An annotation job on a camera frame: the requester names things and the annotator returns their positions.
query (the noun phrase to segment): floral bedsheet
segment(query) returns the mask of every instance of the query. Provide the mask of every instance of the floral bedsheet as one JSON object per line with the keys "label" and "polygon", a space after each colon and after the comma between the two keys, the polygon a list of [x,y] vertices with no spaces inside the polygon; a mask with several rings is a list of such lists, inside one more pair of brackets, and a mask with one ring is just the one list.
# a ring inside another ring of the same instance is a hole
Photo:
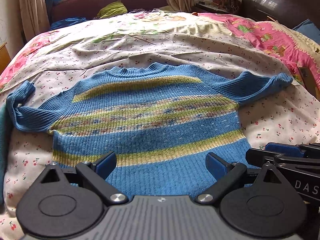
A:
{"label": "floral bedsheet", "polygon": [[[264,76],[290,75],[279,57],[255,48],[246,37],[233,32],[221,18],[156,12],[126,14],[43,33],[21,50],[1,76],[0,102],[25,80],[36,86],[26,105],[39,107],[96,72],[113,66],[145,68],[153,62],[194,64],[230,79],[245,70]],[[306,48],[306,53],[311,54],[311,49]],[[241,107],[238,114],[251,146],[263,149],[270,141],[318,141],[319,108],[320,102],[294,81],[278,94]],[[13,129],[0,238],[13,240],[23,235],[15,215],[17,203],[51,159],[51,136]]]}

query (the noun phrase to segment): metal screw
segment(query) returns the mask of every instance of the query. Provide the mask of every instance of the metal screw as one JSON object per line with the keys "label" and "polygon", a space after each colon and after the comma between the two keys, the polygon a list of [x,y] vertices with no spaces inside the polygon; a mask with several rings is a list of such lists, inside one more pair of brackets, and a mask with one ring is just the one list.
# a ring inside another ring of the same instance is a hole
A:
{"label": "metal screw", "polygon": [[213,200],[213,196],[210,194],[201,194],[198,196],[200,202],[210,202]]}
{"label": "metal screw", "polygon": [[116,193],[110,196],[110,200],[115,203],[122,202],[126,199],[126,196],[121,193]]}

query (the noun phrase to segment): wall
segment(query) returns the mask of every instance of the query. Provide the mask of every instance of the wall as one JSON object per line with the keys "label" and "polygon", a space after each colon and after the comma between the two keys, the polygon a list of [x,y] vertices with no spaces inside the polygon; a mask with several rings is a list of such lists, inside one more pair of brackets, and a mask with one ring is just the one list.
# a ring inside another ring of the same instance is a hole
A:
{"label": "wall", "polygon": [[23,47],[22,30],[19,0],[0,0],[0,44],[7,42],[11,58]]}

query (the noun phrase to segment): striped sweater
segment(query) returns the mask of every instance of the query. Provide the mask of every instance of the striped sweater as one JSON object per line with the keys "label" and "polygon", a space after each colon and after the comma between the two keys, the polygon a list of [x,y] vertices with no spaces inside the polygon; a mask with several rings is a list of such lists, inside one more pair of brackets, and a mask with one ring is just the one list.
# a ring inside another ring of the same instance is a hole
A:
{"label": "striped sweater", "polygon": [[62,167],[111,150],[117,167],[107,182],[127,196],[194,196],[215,182],[205,167],[208,152],[247,163],[238,106],[291,82],[284,73],[246,71],[229,80],[194,65],[153,63],[94,74],[39,108],[18,107],[35,90],[26,81],[7,108],[17,129],[53,135],[53,160]]}

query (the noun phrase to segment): pillow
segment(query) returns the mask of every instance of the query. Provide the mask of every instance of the pillow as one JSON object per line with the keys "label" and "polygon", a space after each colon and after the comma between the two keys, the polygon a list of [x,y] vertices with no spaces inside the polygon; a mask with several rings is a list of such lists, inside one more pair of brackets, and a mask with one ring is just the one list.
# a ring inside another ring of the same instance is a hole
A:
{"label": "pillow", "polygon": [[302,33],[316,43],[320,44],[320,30],[309,19],[300,23],[297,27],[294,27],[293,30]]}

